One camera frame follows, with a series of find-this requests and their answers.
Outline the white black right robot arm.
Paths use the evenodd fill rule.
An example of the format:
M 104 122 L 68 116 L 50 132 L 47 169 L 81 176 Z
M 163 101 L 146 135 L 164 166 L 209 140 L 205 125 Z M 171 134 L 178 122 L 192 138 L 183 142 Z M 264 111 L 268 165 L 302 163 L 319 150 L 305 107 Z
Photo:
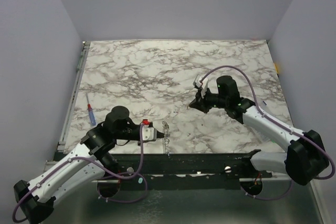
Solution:
M 241 164 L 241 171 L 246 177 L 254 177 L 259 171 L 267 170 L 287 174 L 297 184 L 306 185 L 329 166 L 317 132 L 291 127 L 259 108 L 254 101 L 241 97 L 231 76 L 217 78 L 216 84 L 218 92 L 211 93 L 208 80 L 197 77 L 193 82 L 197 93 L 189 104 L 190 108 L 203 113 L 212 108 L 224 109 L 231 119 L 251 127 L 283 150 L 282 153 L 255 151 L 249 160 Z

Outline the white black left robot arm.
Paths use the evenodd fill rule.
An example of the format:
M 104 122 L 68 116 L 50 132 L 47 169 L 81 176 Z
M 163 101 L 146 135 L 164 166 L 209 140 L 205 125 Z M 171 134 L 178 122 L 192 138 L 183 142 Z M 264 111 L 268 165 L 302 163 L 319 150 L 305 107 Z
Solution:
M 41 223 L 54 210 L 54 204 L 63 195 L 77 186 L 96 179 L 129 180 L 139 176 L 144 160 L 144 149 L 140 149 L 140 161 L 135 172 L 121 172 L 118 162 L 109 153 L 117 140 L 137 141 L 140 146 L 145 142 L 164 138 L 147 119 L 135 124 L 129 110 L 115 106 L 105 120 L 89 130 L 81 141 L 57 164 L 40 176 L 30 180 L 20 180 L 14 185 L 16 207 L 12 213 L 14 223 L 21 209 L 25 218 L 22 221 Z

